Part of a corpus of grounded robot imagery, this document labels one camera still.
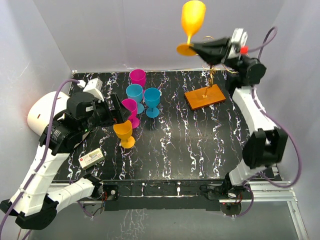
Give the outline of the pink wine glass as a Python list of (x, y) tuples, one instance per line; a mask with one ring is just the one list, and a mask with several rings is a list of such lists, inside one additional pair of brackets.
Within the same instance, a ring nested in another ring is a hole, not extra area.
[(126, 109), (131, 112), (129, 120), (132, 124), (132, 128), (136, 129), (140, 125), (140, 120), (137, 118), (138, 114), (138, 104), (134, 99), (126, 98), (121, 102)]
[(144, 97), (147, 74), (143, 69), (135, 69), (129, 74), (132, 84), (138, 84), (142, 87), (142, 96)]

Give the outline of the yellow wine glass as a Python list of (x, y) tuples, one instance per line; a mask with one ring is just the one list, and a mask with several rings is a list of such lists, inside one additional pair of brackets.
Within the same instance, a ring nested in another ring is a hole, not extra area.
[(130, 149), (135, 145), (135, 139), (132, 136), (133, 127), (130, 120), (124, 123), (115, 124), (113, 130), (120, 139), (120, 145), (125, 149)]
[(206, 14), (206, 5), (200, 0), (190, 0), (182, 7), (181, 26), (184, 30), (187, 41), (181, 43), (176, 51), (182, 56), (194, 56), (196, 52), (191, 49), (192, 37), (201, 29)]

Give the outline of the blue wine glass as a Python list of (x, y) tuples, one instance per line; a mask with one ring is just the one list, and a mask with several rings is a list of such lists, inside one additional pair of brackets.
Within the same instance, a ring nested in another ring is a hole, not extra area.
[(157, 106), (160, 103), (161, 92), (154, 87), (150, 87), (144, 92), (144, 102), (147, 106), (146, 115), (149, 118), (156, 118), (159, 115)]
[(129, 99), (135, 100), (137, 103), (137, 113), (141, 114), (144, 111), (144, 106), (141, 104), (143, 99), (143, 88), (139, 84), (131, 84), (126, 90), (126, 95)]

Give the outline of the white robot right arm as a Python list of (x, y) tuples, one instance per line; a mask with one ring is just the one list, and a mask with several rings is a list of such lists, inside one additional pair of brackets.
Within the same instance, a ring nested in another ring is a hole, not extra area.
[(225, 88), (240, 109), (250, 137), (242, 149), (240, 163), (225, 175), (221, 185), (203, 184), (199, 187), (208, 200), (233, 199), (246, 191), (252, 178), (281, 162), (288, 134), (266, 117), (254, 102), (253, 87), (260, 83), (267, 69), (258, 58), (247, 55), (243, 43), (225, 37), (194, 42), (189, 49), (210, 66), (224, 64), (236, 71), (228, 74)]

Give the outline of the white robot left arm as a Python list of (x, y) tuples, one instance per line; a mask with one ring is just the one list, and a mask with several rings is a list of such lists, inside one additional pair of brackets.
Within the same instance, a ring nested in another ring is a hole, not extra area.
[(49, 186), (61, 165), (95, 128), (122, 124), (131, 114), (118, 95), (108, 101), (89, 92), (76, 92), (64, 100), (65, 105), (53, 115), (39, 139), (34, 160), (19, 190), (0, 203), (6, 216), (14, 216), (22, 229), (43, 230), (57, 213), (83, 198), (97, 200), (103, 195), (103, 182), (86, 174), (74, 183), (49, 192)]

